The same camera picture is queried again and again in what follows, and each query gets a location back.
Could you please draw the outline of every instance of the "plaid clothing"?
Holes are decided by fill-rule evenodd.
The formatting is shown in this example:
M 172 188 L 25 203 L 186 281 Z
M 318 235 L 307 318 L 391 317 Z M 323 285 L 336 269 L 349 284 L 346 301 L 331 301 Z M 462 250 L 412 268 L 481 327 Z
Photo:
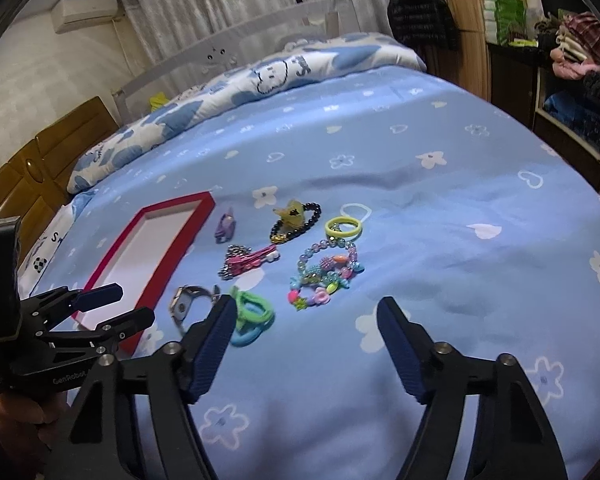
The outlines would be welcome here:
M 592 12 L 583 12 L 566 19 L 564 25 L 600 65 L 600 22 L 595 15 Z

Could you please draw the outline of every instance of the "black beaded bracelet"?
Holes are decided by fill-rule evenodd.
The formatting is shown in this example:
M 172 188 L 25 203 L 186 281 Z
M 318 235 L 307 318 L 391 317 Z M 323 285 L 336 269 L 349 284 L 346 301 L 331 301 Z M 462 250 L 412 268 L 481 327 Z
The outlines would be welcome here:
M 315 223 L 320 219 L 320 213 L 322 210 L 320 209 L 320 205 L 315 202 L 309 202 L 307 204 L 302 204 L 302 208 L 305 211 L 313 211 L 314 213 L 311 215 L 311 218 L 308 219 L 307 222 L 304 223 L 302 227 L 298 229 L 293 229 L 288 233 L 279 234 L 278 232 L 282 229 L 283 222 L 282 220 L 278 220 L 273 227 L 271 228 L 271 234 L 269 235 L 269 239 L 272 244 L 280 245 L 289 240 L 293 240 L 294 238 L 298 238 L 300 235 L 307 232 L 311 227 L 315 225 Z

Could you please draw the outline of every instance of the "red jewelry box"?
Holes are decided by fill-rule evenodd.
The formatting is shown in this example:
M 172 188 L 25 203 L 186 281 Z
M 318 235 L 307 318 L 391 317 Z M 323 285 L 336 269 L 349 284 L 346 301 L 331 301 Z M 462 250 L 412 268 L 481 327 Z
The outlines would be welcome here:
M 205 191 L 142 208 L 84 286 L 90 290 L 118 283 L 124 292 L 122 299 L 89 312 L 76 312 L 75 320 L 93 330 L 98 323 L 131 309 L 147 306 L 153 310 L 214 207 L 211 193 Z M 120 348 L 133 355 L 140 336 L 126 339 Z

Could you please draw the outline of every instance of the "white metal headboard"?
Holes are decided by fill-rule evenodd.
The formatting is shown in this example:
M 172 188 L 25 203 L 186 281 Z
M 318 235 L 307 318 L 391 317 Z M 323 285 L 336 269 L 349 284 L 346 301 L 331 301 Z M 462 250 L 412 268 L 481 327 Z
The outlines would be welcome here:
M 124 124 L 139 119 L 143 114 L 132 113 L 128 106 L 128 99 L 141 89 L 173 73 L 174 70 L 184 66 L 190 68 L 194 66 L 191 70 L 195 71 L 195 79 L 198 79 L 195 83 L 207 82 L 219 73 L 250 62 L 240 47 L 244 38 L 292 21 L 302 21 L 305 25 L 309 25 L 308 19 L 311 16 L 324 16 L 326 38 L 360 32 L 360 24 L 351 0 L 315 0 L 264 14 L 197 41 L 124 85 L 113 94 L 120 118 Z

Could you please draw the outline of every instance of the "screw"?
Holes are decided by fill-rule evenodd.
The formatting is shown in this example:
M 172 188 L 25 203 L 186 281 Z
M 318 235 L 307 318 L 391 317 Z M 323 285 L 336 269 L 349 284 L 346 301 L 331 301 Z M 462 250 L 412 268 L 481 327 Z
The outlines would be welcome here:
M 518 362 L 518 360 L 515 357 L 513 357 L 513 355 L 511 355 L 511 354 L 500 354 L 498 359 L 505 366 L 513 366 L 514 364 L 516 364 Z
M 113 361 L 115 361 L 116 358 L 111 355 L 111 354 L 104 354 L 103 356 L 100 356 L 100 359 L 98 359 L 98 364 L 100 366 L 109 366 L 111 364 L 113 364 Z
M 174 355 L 180 351 L 180 343 L 171 342 L 162 347 L 162 351 L 167 355 Z
M 433 349 L 436 351 L 436 354 L 447 355 L 451 354 L 454 348 L 449 343 L 440 341 L 433 345 Z

